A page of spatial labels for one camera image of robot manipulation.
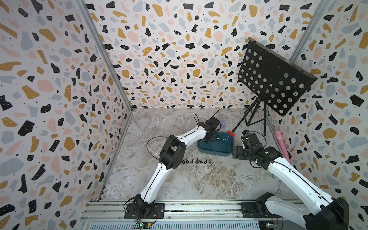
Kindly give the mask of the aluminium corner profile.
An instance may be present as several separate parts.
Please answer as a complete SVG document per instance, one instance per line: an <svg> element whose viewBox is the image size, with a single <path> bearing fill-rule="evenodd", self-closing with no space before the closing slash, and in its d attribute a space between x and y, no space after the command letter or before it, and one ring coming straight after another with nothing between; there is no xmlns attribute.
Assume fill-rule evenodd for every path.
<svg viewBox="0 0 368 230"><path fill-rule="evenodd" d="M113 82L115 83L117 90L122 98L123 104L124 104L124 108L127 110L128 114L132 113L132 107L128 102L128 98L125 94L125 91L121 85L121 82L117 76L117 73L113 67L113 64L107 54L107 51L104 47L103 42L100 39L98 30L93 22L93 19L91 17L91 15L89 14L89 11L87 9L86 3L83 0L75 0L74 1L76 4L76 7L78 8L82 19L85 21L86 23L86 27L88 28L88 30L91 33L91 37L92 40L95 42L96 48L98 50L98 52L100 53L102 60L105 62L106 67L109 71L109 73L111 74L111 77L113 79Z"/></svg>
<svg viewBox="0 0 368 230"><path fill-rule="evenodd" d="M289 62L296 63L298 57L303 52L303 50L304 50L307 42L309 41L314 29L317 27L320 19L322 18L323 14L326 11L326 9L328 8L329 4L330 4L330 0L321 0L319 2L319 4L316 7L316 10L315 10L311 20L310 20L309 25L307 26L304 34L301 37L301 40L298 42L294 52L290 56Z"/></svg>

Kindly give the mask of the pink cylindrical bottle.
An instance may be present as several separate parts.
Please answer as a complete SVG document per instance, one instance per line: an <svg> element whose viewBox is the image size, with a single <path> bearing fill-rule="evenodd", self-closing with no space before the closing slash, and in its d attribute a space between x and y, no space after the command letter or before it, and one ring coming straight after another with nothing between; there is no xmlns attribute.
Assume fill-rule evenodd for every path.
<svg viewBox="0 0 368 230"><path fill-rule="evenodd" d="M275 131L275 137L279 143L279 146L281 148L281 152L283 153L284 157L286 158L286 160L288 162L290 162L290 158L289 158L289 155L288 155L288 151L287 151L287 148L286 148L286 145L284 143L284 140L283 140L283 136L282 136L282 133L277 130Z"/></svg>

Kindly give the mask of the aluminium corner profile left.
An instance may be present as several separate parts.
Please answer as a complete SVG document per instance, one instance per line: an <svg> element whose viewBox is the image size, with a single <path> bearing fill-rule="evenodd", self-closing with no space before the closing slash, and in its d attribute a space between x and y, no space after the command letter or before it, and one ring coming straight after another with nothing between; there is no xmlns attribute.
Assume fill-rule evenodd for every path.
<svg viewBox="0 0 368 230"><path fill-rule="evenodd" d="M91 37L92 40L95 42L96 48L98 50L98 52L100 53L102 60L105 62L106 67L109 71L109 73L111 74L111 77L113 79L113 82L115 83L117 90L122 98L123 104L124 104L124 108L127 110L128 114L132 113L132 107L128 102L128 98L125 94L125 91L121 85L121 82L117 76L117 73L113 67L113 64L107 54L107 51L104 47L103 42L100 39L98 30L93 22L93 19L91 17L91 15L89 14L89 11L87 9L86 3L83 0L75 0L74 1L76 4L76 7L78 8L82 19L85 21L86 23L86 27L88 28L88 30L91 33Z"/></svg>

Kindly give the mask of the black music stand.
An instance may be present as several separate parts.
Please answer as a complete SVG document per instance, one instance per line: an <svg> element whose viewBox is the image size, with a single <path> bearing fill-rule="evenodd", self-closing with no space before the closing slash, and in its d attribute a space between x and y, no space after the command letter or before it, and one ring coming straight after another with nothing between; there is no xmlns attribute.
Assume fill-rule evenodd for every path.
<svg viewBox="0 0 368 230"><path fill-rule="evenodd" d="M252 38L238 73L238 82L246 86L256 97L246 109L241 122L254 125L253 118L260 104L263 115L270 107L280 116L286 115L293 105L317 80L317 77L287 61Z"/></svg>

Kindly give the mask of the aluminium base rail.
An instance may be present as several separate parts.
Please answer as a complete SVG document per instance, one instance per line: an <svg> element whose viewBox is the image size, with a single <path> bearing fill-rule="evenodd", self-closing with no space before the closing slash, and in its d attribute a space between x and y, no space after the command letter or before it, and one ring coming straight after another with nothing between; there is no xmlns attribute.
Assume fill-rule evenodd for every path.
<svg viewBox="0 0 368 230"><path fill-rule="evenodd" d="M291 216L261 215L254 200L163 200L140 217L131 202L90 202L79 230L301 230Z"/></svg>

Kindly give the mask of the aluminium corner profile right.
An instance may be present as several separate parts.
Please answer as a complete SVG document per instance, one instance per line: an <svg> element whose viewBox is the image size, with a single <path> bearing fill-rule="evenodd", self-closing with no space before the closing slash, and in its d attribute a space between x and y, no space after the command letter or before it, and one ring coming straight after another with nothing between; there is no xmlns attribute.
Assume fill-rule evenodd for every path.
<svg viewBox="0 0 368 230"><path fill-rule="evenodd" d="M329 4L330 4L330 0L321 0L319 2L319 4L316 7L316 10L315 10L311 20L310 20L309 25L307 26L304 34L301 37L301 40L298 42L294 52L290 56L289 62L296 63L298 57L303 52L303 50L304 50L307 42L309 41L314 29L317 27L320 19L322 18L323 14L326 11L326 9L328 8Z"/></svg>

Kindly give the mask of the teal plastic storage box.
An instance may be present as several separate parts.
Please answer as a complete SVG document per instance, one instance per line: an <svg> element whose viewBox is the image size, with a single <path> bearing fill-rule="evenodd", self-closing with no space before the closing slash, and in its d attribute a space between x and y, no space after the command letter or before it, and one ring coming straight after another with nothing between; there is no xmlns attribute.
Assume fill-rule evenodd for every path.
<svg viewBox="0 0 368 230"><path fill-rule="evenodd" d="M201 153L227 157L232 155L234 137L227 132L217 132L215 140L199 140L197 147Z"/></svg>

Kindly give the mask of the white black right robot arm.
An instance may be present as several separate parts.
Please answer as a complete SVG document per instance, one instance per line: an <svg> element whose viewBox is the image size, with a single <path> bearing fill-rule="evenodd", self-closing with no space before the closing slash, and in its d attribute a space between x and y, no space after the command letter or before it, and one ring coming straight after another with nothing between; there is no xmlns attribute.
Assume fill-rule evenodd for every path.
<svg viewBox="0 0 368 230"><path fill-rule="evenodd" d="M246 130L242 145L233 148L233 158L248 160L256 169L265 169L280 179L303 202L303 206L283 200L266 192L256 199L256 213L260 216L277 215L306 230L347 230L349 204L333 198L299 173L273 147L264 147L255 133Z"/></svg>

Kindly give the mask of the purple rabbit figurine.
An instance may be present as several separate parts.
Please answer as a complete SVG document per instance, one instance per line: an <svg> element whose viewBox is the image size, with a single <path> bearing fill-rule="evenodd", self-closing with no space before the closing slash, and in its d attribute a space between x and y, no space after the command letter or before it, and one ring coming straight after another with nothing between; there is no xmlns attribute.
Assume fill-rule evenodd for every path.
<svg viewBox="0 0 368 230"><path fill-rule="evenodd" d="M226 127L226 119L222 119L221 120L221 128L225 128Z"/></svg>

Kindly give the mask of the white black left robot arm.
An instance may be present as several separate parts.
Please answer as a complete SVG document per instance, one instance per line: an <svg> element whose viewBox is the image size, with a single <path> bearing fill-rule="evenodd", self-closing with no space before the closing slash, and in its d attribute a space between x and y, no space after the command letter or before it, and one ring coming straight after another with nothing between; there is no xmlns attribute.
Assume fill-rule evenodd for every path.
<svg viewBox="0 0 368 230"><path fill-rule="evenodd" d="M220 121L211 117L197 125L185 134L166 138L159 154L159 163L145 188L124 205L125 219L163 219L165 203L156 203L156 197L169 174L178 168L184 159L187 147L199 140L214 141Z"/></svg>

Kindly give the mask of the red block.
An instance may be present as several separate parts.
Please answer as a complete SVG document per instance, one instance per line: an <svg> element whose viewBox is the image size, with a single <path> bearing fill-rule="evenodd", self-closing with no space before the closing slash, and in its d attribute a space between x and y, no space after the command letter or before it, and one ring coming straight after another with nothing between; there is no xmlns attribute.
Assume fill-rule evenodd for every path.
<svg viewBox="0 0 368 230"><path fill-rule="evenodd" d="M233 138L235 137L235 134L233 132L231 132L230 130L227 131L227 134L231 135Z"/></svg>

